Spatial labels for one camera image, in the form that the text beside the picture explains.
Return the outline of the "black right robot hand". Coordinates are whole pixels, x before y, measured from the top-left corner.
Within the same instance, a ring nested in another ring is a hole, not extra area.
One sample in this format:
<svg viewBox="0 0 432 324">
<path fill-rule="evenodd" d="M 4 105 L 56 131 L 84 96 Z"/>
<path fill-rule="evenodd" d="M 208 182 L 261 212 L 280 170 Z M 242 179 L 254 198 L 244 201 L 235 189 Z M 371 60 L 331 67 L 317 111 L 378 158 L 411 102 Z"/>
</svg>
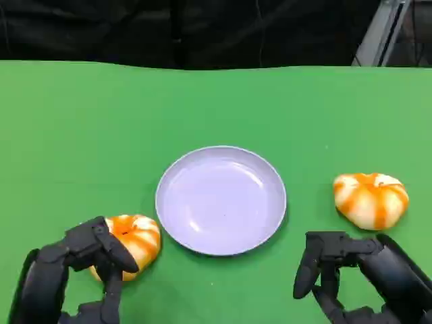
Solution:
<svg viewBox="0 0 432 324">
<path fill-rule="evenodd" d="M 331 323 L 430 323 L 431 280 L 388 235 L 354 239 L 345 232 L 307 232 L 293 297 L 313 293 Z M 338 300 L 340 268 L 357 267 L 384 300 L 346 310 Z"/>
</svg>

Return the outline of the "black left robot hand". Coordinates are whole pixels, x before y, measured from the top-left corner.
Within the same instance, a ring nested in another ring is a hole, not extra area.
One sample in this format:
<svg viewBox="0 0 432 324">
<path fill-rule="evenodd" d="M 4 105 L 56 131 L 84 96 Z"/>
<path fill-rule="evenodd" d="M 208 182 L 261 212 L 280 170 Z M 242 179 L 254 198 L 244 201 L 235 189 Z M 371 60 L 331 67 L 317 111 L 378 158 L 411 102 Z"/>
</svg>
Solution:
<svg viewBox="0 0 432 324">
<path fill-rule="evenodd" d="M 94 267 L 103 282 L 101 300 L 80 304 L 76 315 L 62 311 L 69 270 Z M 127 248 L 95 217 L 65 232 L 60 241 L 31 250 L 22 267 L 9 323 L 119 323 L 124 272 L 139 267 Z"/>
</svg>

